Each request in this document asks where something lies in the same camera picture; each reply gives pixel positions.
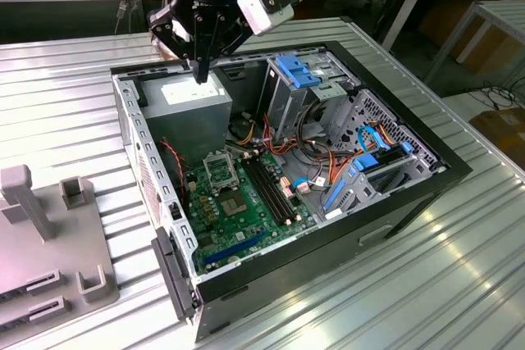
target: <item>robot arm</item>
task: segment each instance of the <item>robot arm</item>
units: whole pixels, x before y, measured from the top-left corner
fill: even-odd
[[[155,37],[193,67],[198,83],[210,65],[232,54],[250,35],[263,34],[293,15],[299,0],[167,0],[148,15]]]

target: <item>table leg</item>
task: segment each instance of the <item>table leg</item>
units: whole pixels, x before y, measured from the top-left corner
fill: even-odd
[[[445,41],[440,51],[437,53],[436,57],[434,58],[434,61],[432,62],[430,66],[430,70],[427,72],[427,75],[425,75],[425,77],[423,78],[423,82],[425,84],[428,84],[432,80],[432,77],[434,77],[436,72],[439,70],[439,68],[441,67],[441,64],[446,59],[446,56],[452,50],[454,45],[458,42],[463,32],[468,28],[470,23],[473,21],[473,18],[476,15],[477,8],[478,8],[478,5],[476,2],[471,4],[467,12],[465,12],[464,16],[461,18],[459,23],[454,28],[454,30],[452,30],[452,33],[450,34],[449,38]]]
[[[503,81],[503,86],[509,87],[512,82],[519,77],[519,75],[525,70],[525,57],[523,57],[518,64],[507,74],[507,78]]]
[[[390,27],[390,30],[386,34],[386,37],[381,45],[386,51],[390,51],[392,48],[395,39],[397,39],[399,32],[403,28],[404,23],[409,18],[409,15],[417,1],[418,0],[404,0],[403,6],[401,6],[399,12],[397,13],[397,17],[395,18],[394,23]]]
[[[489,30],[490,27],[490,22],[483,22],[482,27],[477,30],[477,32],[470,39],[463,51],[459,54],[458,58],[456,59],[458,63],[461,64],[465,61],[465,59],[467,59],[468,55],[470,55],[470,52],[472,52],[473,49],[479,44],[479,42],[483,39],[483,36]]]

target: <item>power cable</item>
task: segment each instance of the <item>power cable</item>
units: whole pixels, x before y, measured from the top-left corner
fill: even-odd
[[[128,0],[121,0],[118,4],[118,10],[116,12],[116,24],[115,24],[115,31],[113,34],[116,34],[118,31],[118,25],[121,23],[121,20],[126,15],[126,10],[128,8]]]

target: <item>ribbed metal surface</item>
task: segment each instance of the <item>ribbed metal surface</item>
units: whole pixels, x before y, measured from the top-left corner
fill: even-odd
[[[244,49],[339,40],[474,172],[402,234],[201,343],[201,348],[525,348],[523,176],[354,25],[291,22]],[[110,66],[158,59],[146,34],[0,47],[0,166],[36,187],[83,175],[121,298],[21,348],[193,348],[149,241]]]
[[[478,13],[525,45],[525,0],[480,2]]]

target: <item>blue latch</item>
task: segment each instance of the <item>blue latch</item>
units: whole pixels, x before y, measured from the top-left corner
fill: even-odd
[[[359,171],[366,170],[367,168],[377,164],[379,164],[379,161],[377,161],[376,158],[370,153],[368,155],[362,155],[354,159],[354,166],[356,166]]]
[[[413,147],[408,141],[403,141],[401,144],[402,149],[407,153],[408,155],[412,153]]]
[[[310,88],[321,83],[321,79],[312,75],[306,65],[294,55],[276,57],[276,63],[290,77],[296,88]]]

